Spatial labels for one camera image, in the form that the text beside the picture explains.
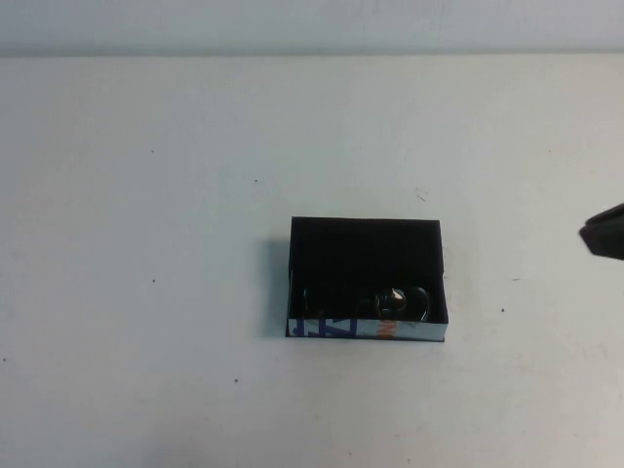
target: black object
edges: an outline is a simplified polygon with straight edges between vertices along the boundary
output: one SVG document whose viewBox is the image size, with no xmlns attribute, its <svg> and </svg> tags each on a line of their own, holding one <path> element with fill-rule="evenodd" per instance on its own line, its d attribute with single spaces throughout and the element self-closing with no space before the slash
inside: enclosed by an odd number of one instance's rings
<svg viewBox="0 0 624 468">
<path fill-rule="evenodd" d="M 624 204 L 589 218 L 580 235 L 592 254 L 624 260 Z"/>
<path fill-rule="evenodd" d="M 294 217 L 287 334 L 443 341 L 440 222 Z"/>
</svg>

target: white wall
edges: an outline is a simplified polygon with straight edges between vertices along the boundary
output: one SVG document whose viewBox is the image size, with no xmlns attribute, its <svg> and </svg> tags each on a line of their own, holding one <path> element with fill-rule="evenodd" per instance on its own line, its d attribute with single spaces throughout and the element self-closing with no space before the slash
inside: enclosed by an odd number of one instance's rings
<svg viewBox="0 0 624 468">
<path fill-rule="evenodd" d="M 5 0 L 0 55 L 620 51 L 621 0 Z"/>
</svg>

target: white table surface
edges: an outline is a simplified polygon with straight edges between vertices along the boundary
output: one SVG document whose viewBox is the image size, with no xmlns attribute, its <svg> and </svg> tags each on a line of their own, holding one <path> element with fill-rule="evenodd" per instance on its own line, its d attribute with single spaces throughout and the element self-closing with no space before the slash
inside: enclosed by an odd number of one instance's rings
<svg viewBox="0 0 624 468">
<path fill-rule="evenodd" d="M 0 60 L 0 466 L 620 466 L 623 174 L 624 56 Z M 283 338 L 293 215 L 440 219 L 447 342 Z"/>
</svg>

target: black cardboard box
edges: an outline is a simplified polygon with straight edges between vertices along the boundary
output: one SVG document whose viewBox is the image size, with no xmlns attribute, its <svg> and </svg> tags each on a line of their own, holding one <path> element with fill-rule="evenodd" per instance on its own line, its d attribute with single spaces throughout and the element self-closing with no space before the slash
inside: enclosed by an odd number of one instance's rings
<svg viewBox="0 0 624 468">
<path fill-rule="evenodd" d="M 444 341 L 440 222 L 294 217 L 287 336 Z"/>
</svg>

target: orange printed graphic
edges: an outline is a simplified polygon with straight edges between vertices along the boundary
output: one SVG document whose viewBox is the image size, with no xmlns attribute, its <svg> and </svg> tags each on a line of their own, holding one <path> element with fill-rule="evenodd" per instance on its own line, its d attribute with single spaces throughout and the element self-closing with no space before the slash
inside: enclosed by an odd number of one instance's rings
<svg viewBox="0 0 624 468">
<path fill-rule="evenodd" d="M 381 320 L 377 334 L 382 338 L 392 338 L 397 331 L 397 323 L 394 320 Z"/>
</svg>

